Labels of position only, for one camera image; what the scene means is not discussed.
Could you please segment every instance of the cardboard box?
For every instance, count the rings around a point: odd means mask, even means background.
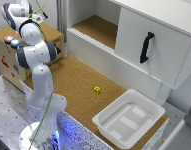
[[[64,57],[64,35],[45,23],[41,23],[40,26],[46,34],[47,40],[54,43],[61,50],[61,53],[57,55],[56,60],[53,61],[53,63],[57,62]],[[26,80],[32,75],[31,70],[24,69],[19,66],[15,58],[16,49],[12,48],[9,44],[5,44],[4,39],[7,35],[12,35],[15,39],[20,40],[21,44],[26,45],[19,34],[9,27],[0,29],[0,71],[4,77],[23,91],[23,87],[20,84],[19,79],[22,81]]]

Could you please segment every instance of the white plastic bin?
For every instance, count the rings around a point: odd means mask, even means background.
[[[113,144],[130,149],[164,113],[164,108],[130,89],[92,120]]]

